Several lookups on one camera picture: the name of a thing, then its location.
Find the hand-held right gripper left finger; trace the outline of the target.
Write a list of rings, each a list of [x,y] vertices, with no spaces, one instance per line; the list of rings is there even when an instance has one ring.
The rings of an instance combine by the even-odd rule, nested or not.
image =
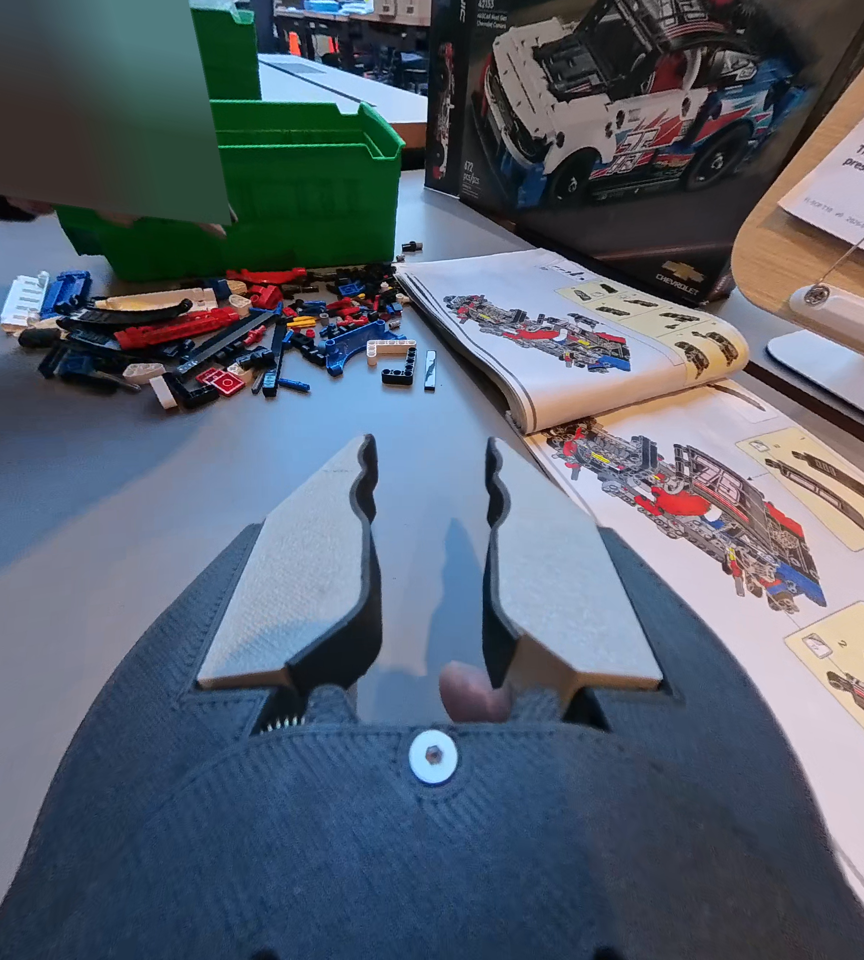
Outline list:
[[[382,643],[377,479],[375,439],[359,436],[267,515],[200,687],[348,690],[366,674]]]

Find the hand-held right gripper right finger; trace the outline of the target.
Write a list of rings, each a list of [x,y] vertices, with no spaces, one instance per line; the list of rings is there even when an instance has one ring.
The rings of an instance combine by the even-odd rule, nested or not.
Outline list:
[[[483,653],[496,688],[657,690],[663,674],[593,517],[507,443],[486,445]]]

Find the pile of small toy bricks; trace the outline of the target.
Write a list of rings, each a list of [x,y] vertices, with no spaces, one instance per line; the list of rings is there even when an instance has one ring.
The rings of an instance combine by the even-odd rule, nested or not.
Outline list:
[[[375,321],[399,329],[408,302],[391,263],[340,270],[230,270],[172,290],[91,296],[87,270],[18,276],[0,329],[42,350],[42,378],[101,394],[150,387],[166,410],[192,411],[246,389],[308,394],[283,373],[288,351],[331,377],[325,341]]]

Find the open building instruction booklet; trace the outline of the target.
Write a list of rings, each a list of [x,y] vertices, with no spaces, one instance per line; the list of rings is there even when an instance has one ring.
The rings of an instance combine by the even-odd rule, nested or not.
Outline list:
[[[545,472],[749,672],[864,906],[864,472],[729,380],[749,347],[709,314],[540,250],[398,276]]]

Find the large green plastic bin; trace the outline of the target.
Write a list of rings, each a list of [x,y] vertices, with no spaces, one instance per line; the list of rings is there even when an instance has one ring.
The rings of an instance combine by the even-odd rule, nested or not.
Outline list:
[[[103,256],[125,282],[390,262],[403,140],[369,104],[210,102],[237,221],[219,239],[191,226],[125,228],[60,206],[81,256]]]

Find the white board clip bar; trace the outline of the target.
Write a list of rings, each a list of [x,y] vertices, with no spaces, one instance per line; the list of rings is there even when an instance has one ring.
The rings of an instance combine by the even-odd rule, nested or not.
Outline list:
[[[864,355],[864,297],[820,283],[798,289],[788,306],[802,326]]]

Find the wooden document board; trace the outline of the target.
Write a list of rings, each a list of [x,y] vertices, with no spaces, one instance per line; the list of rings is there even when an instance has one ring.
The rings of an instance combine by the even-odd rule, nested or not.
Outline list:
[[[864,251],[846,256],[840,238],[802,222],[780,207],[864,119],[864,68],[833,105],[773,186],[742,225],[731,256],[738,290],[764,311],[793,320],[864,354],[864,320],[847,323],[828,316],[827,305],[800,315],[790,299],[816,283],[864,299]]]

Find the toy race car box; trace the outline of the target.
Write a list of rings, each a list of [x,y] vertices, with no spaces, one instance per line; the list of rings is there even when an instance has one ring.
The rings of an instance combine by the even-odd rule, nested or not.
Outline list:
[[[703,305],[864,65],[864,1],[433,2],[428,187]]]

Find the white background table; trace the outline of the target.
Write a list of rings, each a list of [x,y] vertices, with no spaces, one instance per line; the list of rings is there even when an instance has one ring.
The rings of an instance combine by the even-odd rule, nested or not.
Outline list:
[[[409,150],[426,143],[427,98],[292,54],[259,54],[261,97],[269,102],[333,103],[343,114],[373,107]]]

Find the blue curved toy frame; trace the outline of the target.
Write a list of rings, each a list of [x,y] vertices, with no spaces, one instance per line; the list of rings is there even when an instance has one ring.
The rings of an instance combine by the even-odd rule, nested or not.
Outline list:
[[[405,341],[405,337],[388,330],[384,321],[376,320],[342,333],[337,337],[321,341],[319,346],[325,355],[325,369],[330,377],[340,377],[347,360],[366,351],[370,341],[397,343]]]

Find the grey stand base plate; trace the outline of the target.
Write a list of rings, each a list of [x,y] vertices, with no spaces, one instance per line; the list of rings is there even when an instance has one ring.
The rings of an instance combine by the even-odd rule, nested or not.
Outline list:
[[[774,337],[769,356],[864,414],[864,356],[819,334],[798,330]]]

